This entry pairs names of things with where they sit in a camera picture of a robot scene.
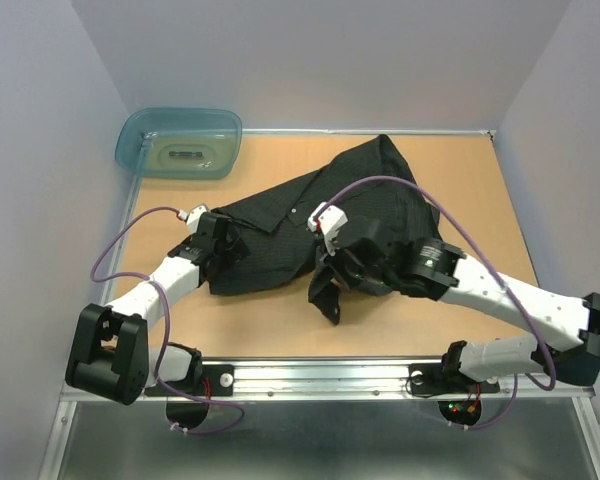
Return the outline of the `black pinstriped long sleeve shirt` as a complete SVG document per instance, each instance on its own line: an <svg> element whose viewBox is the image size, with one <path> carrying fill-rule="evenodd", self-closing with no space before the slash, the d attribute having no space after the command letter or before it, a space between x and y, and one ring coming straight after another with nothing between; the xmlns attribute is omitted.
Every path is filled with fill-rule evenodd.
<svg viewBox="0 0 600 480"><path fill-rule="evenodd" d="M333 238L363 216L404 240L438 237L439 215L413 190L414 182L392 140L380 135L325 167L218 208L236 222L250 254L210 280L211 294L272 290L309 274L309 302L338 324L340 289L326 264L337 253L320 234Z"/></svg>

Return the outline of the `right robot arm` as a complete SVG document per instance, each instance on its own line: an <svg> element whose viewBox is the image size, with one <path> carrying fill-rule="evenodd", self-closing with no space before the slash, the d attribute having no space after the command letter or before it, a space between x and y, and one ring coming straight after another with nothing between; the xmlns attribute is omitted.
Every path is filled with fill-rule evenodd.
<svg viewBox="0 0 600 480"><path fill-rule="evenodd" d="M412 298L462 306L523 329L486 343L452 343L421 385L462 390L509 375L546 373L574 386L600 373L600 294L583 298L543 290L498 272L435 238L405 241L377 219L347 217L337 208L312 215L308 229L322 262L349 288L371 285Z"/></svg>

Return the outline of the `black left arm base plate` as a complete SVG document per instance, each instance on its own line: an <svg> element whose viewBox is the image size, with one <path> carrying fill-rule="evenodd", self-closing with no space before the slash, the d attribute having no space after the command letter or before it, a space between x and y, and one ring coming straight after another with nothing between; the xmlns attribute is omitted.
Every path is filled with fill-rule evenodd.
<svg viewBox="0 0 600 480"><path fill-rule="evenodd" d="M188 373L183 380L167 381L166 384L174 389L202 397L232 397L233 383L224 385L222 379L234 377L235 366L230 363L209 364L199 363L193 373Z"/></svg>

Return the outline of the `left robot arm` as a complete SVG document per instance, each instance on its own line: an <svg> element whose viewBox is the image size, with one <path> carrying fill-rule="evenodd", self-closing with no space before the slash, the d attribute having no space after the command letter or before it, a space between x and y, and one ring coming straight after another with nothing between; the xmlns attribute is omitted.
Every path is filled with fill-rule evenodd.
<svg viewBox="0 0 600 480"><path fill-rule="evenodd" d="M151 349L148 335L158 321L170 319L172 306L249 250L225 215L199 206L177 216L189 234L153 273L138 275L123 296L80 312L65 373L69 386L123 405L157 386L182 394L208 388L199 351L169 341Z"/></svg>

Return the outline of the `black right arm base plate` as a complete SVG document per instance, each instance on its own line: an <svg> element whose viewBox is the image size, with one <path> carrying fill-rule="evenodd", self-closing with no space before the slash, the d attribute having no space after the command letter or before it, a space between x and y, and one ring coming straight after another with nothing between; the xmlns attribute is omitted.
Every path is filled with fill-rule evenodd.
<svg viewBox="0 0 600 480"><path fill-rule="evenodd" d="M459 372L444 372L439 362L411 364L408 380L409 389L415 396L500 392L498 382L478 382Z"/></svg>

